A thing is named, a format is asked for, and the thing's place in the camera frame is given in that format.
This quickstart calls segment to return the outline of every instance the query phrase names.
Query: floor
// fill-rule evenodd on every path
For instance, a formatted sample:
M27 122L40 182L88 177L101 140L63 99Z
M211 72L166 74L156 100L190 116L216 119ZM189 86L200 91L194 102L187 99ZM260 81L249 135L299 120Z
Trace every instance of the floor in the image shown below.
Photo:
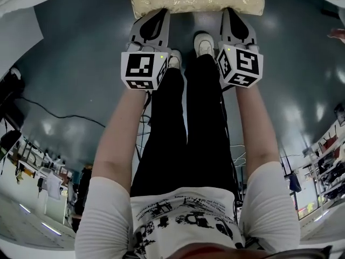
M322 0L266 0L262 16L246 15L265 57L259 88L282 155L300 155L322 136L335 121L333 108L344 98L345 45L327 37L332 28L343 26L322 15L323 6ZM25 97L57 115L84 115L106 124L124 88L120 53L134 21L130 0L49 0L35 11L44 40L17 63L26 82ZM172 15L169 46L185 58L198 30L208 31L217 42L221 16ZM242 144L234 91L226 92L224 99L231 142ZM101 126L78 118L57 119L23 100L18 106L26 115L23 133L42 149L61 154L70 169L93 162ZM231 150L234 158L244 151Z

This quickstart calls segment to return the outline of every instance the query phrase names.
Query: leg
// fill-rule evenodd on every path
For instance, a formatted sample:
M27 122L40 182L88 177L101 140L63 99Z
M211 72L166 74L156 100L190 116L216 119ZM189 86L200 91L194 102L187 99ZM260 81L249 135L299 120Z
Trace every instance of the leg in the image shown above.
M213 48L212 38L209 41ZM222 188L237 196L221 104L222 89L219 71L213 59L213 49L206 49L188 66L185 76L188 82L187 150L189 166L192 166L189 186Z
M130 190L131 196L160 195L180 188L187 144L183 121L184 81L178 68L168 68L152 93L151 133Z

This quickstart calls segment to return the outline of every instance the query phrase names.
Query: shoe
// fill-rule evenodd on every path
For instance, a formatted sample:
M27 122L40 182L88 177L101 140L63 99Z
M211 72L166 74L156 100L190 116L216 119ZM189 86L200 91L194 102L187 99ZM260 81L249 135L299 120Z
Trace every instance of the shoe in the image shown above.
M214 47L213 38L208 33L199 33L194 39L194 49L197 57L203 54L210 54L214 58Z
M172 50L169 58L169 67L168 68L177 68L181 69L182 56L179 50Z

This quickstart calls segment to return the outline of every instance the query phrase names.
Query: short sleeve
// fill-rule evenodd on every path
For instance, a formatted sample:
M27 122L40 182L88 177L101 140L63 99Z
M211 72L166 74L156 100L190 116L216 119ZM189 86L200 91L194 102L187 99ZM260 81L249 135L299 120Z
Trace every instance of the short sleeve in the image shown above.
M298 247L300 225L279 162L266 163L250 176L239 226L268 252Z
M107 178L91 178L79 230L76 259L122 258L133 230L127 191Z

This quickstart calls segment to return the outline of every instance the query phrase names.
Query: white t-shirt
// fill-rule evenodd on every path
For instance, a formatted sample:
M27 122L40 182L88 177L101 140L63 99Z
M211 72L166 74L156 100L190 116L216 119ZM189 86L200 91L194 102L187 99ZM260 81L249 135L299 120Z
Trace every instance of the white t-shirt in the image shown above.
M118 183L92 178L76 257L120 259L133 250L140 258L165 259L192 243L241 248L249 238L270 253L298 247L300 226L279 162L250 176L239 226L233 202L230 191L213 187L130 198Z

